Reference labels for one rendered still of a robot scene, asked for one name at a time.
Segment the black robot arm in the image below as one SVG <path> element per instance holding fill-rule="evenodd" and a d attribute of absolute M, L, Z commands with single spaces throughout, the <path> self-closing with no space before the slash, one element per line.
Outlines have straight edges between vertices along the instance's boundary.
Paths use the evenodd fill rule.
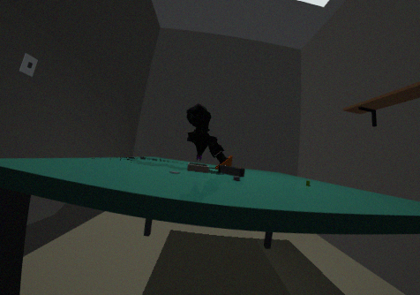
<path fill-rule="evenodd" d="M 209 121 L 211 119 L 211 114 L 206 111 L 206 108 L 201 104 L 196 104 L 195 106 L 189 108 L 187 111 L 187 119 L 195 127 L 198 127 L 198 125 L 205 125 L 209 126 Z M 204 137 L 204 133 L 202 128 L 201 129 L 195 129 L 194 132 L 188 132 L 189 139 L 190 138 L 197 138 L 197 137 Z M 220 164 L 225 162 L 228 158 L 222 153 L 224 149 L 222 146 L 218 143 L 213 143 L 209 141 L 208 148 L 210 149 L 210 153 L 212 156 L 218 159 Z M 219 153 L 220 152 L 220 153 Z M 218 154 L 219 153 L 219 154 Z M 217 155 L 218 154 L 218 155 Z"/>

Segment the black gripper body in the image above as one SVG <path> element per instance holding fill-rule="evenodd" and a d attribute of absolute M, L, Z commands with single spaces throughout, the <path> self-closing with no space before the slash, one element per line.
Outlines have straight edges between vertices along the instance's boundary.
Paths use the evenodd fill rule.
<path fill-rule="evenodd" d="M 210 129 L 208 129 L 208 126 L 205 126 L 205 125 L 198 125 L 198 127 L 196 127 L 196 129 L 201 129 L 202 128 L 202 130 L 203 130 L 203 133 L 204 133 L 204 137 L 202 138 L 202 137 L 197 137 L 197 138 L 190 138 L 189 139 L 189 137 L 187 138 L 187 141 L 191 141 L 191 142 L 193 142 L 193 141 L 196 141 L 196 142 L 198 142 L 198 141 L 201 141 L 201 142 L 205 142 L 205 143 L 209 143 L 209 141 L 211 141 L 211 142 L 213 142 L 213 143 L 217 143 L 217 138 L 216 137 L 214 137 L 214 136 L 207 136 L 207 133 L 208 133 L 208 131 L 210 131 Z"/>

